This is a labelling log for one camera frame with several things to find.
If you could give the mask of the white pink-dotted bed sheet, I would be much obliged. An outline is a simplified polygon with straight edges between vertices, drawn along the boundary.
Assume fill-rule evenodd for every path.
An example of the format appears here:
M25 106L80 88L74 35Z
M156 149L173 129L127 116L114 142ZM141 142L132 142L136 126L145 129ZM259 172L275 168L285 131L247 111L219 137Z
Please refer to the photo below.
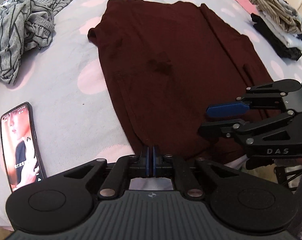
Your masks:
M48 176L92 159L111 162L132 152L105 85L98 49L87 38L88 30L100 22L107 1L73 0L55 16L51 44L22 56L15 85L0 81L0 117L23 102L31 103L40 155ZM250 39L272 79L302 82L302 58L279 58L235 0L145 1L206 4ZM0 141L0 227L4 228L10 226L5 213L10 193Z

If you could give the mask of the black garment under pile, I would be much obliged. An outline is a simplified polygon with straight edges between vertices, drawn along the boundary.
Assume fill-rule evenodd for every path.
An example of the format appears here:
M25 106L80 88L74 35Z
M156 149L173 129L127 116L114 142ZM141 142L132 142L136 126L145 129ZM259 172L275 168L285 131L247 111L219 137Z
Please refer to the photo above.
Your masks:
M254 29L268 41L279 57L294 61L298 61L301 58L302 52L298 48L287 48L285 44L274 35L260 16L251 13L251 20Z

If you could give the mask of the grey striped garment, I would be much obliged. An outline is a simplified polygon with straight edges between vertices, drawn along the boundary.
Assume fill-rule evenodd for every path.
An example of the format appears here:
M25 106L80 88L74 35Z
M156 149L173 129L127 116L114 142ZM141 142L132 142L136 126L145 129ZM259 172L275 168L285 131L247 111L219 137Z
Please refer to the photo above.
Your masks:
M0 5L0 80L14 85L22 55L50 45L55 16L73 0L8 0Z

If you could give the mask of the smartphone with lit screen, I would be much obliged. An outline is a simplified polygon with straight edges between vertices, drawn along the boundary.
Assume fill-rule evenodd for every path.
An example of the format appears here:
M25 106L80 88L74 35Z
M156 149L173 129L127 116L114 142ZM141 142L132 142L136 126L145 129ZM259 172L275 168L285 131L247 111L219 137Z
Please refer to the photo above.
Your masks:
M0 117L0 138L11 192L47 177L29 102L14 107Z

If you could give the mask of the grey sweater on pile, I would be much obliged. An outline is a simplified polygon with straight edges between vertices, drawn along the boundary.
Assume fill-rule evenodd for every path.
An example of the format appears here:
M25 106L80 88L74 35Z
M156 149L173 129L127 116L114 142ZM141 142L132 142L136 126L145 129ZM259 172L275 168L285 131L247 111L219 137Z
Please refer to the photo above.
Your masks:
M288 21L290 21L290 26L295 28L295 30L290 30L290 33L297 33L301 34L302 33L302 16L301 14L287 1L285 0L276 0L276 5L278 8L282 10L282 14L285 18L287 18Z

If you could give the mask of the dark red long-sleeve shirt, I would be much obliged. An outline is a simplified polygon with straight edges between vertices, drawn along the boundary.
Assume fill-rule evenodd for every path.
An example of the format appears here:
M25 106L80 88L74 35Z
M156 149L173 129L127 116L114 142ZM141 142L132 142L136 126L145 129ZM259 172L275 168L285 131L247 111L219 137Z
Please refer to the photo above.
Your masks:
M203 157L226 164L243 156L232 139L211 145L197 133L209 105L233 101L271 82L250 39L202 4L108 0L88 32L116 115L136 154Z

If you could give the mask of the white folded garment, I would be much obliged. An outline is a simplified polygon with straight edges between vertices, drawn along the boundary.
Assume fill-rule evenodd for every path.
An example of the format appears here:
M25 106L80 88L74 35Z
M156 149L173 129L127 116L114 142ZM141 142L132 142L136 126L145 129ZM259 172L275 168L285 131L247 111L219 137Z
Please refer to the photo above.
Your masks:
M259 16L266 23L270 31L287 47L298 48L302 52L302 40L297 35L289 34L283 31L277 24L275 24L270 16L265 16L262 12Z

